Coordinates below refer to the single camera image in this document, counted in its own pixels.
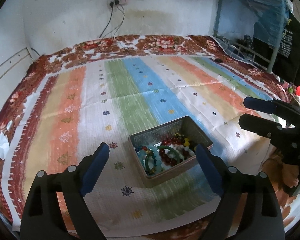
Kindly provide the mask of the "right hand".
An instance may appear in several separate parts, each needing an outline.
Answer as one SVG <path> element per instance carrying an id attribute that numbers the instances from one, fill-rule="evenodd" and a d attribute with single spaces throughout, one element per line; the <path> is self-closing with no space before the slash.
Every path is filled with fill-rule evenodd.
<path id="1" fill-rule="evenodd" d="M 290 194 L 293 187 L 297 187 L 299 184 L 299 167 L 285 164 L 282 158 L 281 151 L 274 148 L 261 165 L 261 171 L 268 175 L 276 192 L 283 191 Z"/>

